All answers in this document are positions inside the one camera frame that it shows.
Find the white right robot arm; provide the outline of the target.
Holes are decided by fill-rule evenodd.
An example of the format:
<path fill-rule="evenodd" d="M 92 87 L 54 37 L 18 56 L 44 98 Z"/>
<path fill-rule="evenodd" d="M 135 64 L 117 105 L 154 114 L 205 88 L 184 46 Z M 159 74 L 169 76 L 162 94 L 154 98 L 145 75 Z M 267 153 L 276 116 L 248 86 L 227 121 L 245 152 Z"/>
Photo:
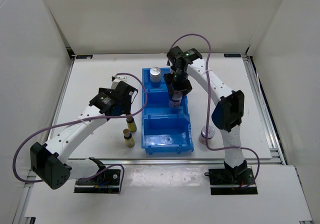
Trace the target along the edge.
<path fill-rule="evenodd" d="M 215 105 L 211 115 L 213 124 L 220 130 L 224 155 L 224 177 L 230 184 L 238 183 L 247 170 L 247 161 L 241 150 L 240 125 L 244 115 L 245 95 L 241 90 L 228 87 L 211 70 L 206 69 L 203 56 L 192 48 L 182 51 L 179 46 L 169 50 L 170 73 L 164 74 L 169 100 L 185 97 L 192 90 L 188 77 L 195 79 L 210 94 Z"/>

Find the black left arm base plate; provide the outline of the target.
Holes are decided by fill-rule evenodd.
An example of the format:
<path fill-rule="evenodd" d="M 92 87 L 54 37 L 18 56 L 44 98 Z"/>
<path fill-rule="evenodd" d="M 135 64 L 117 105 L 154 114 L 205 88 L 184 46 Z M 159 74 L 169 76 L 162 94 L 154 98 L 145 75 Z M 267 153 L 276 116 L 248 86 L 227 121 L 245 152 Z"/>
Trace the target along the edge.
<path fill-rule="evenodd" d="M 76 194 L 119 194 L 122 188 L 124 167 L 113 164 L 105 167 L 104 172 L 91 179 L 76 180 Z"/>

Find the blue three-compartment bin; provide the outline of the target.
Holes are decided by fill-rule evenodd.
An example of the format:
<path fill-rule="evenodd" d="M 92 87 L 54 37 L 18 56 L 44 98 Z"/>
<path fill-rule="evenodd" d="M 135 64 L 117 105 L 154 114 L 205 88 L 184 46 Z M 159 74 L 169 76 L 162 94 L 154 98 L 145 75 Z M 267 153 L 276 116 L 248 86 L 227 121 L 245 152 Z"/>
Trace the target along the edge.
<path fill-rule="evenodd" d="M 194 144 L 188 98 L 182 98 L 180 106 L 169 106 L 169 93 L 161 78 L 158 87 L 150 79 L 150 69 L 142 69 L 142 103 L 147 105 L 141 113 L 141 148 L 149 155 L 192 153 Z"/>

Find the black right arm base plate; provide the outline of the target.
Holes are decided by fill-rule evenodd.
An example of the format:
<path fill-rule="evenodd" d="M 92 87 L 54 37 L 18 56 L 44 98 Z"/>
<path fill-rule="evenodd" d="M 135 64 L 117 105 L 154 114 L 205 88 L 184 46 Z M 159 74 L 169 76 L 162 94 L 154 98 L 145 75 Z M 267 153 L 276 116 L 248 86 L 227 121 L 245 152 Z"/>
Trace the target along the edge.
<path fill-rule="evenodd" d="M 209 178 L 212 196 L 258 194 L 252 168 L 248 168 L 237 177 L 233 177 L 224 168 L 211 168 L 204 173 L 204 176 Z"/>

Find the aluminium table edge rail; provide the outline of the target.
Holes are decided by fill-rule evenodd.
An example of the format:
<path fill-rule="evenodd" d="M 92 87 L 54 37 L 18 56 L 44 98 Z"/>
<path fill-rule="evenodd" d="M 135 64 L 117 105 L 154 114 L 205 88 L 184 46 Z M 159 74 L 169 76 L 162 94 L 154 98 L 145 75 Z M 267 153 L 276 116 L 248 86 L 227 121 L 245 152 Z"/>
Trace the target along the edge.
<path fill-rule="evenodd" d="M 67 162 L 84 162 L 86 159 L 69 159 Z M 98 159 L 103 164 L 122 165 L 220 165 L 224 164 L 222 159 Z M 256 165 L 256 159 L 247 160 L 247 164 Z M 260 159 L 260 164 L 283 165 L 279 157 L 271 159 Z"/>

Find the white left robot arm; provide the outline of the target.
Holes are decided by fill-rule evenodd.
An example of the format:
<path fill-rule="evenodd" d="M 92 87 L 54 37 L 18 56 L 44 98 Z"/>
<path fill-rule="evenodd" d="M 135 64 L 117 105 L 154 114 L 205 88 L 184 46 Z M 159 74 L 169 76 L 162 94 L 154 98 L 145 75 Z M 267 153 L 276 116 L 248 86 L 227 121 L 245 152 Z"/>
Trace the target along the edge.
<path fill-rule="evenodd" d="M 111 88 L 99 88 L 98 94 L 78 116 L 54 138 L 30 148 L 32 171 L 51 189 L 68 180 L 89 179 L 100 184 L 105 178 L 104 165 L 94 157 L 69 160 L 74 150 L 111 117 L 131 113 L 132 96 L 138 90 L 123 80 L 115 80 Z"/>

